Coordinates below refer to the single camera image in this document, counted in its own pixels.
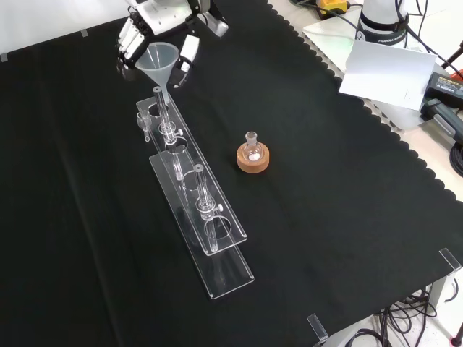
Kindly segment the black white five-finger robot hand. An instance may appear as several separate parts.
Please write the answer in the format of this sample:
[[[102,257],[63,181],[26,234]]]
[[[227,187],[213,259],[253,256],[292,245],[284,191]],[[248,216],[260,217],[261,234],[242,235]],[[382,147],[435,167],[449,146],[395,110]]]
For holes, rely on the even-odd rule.
[[[210,2],[202,1],[129,1],[129,17],[117,38],[117,69],[127,79],[150,43],[159,42],[177,33],[185,39],[179,49],[169,84],[178,88],[187,79],[197,55],[200,39],[192,29],[193,20]]]

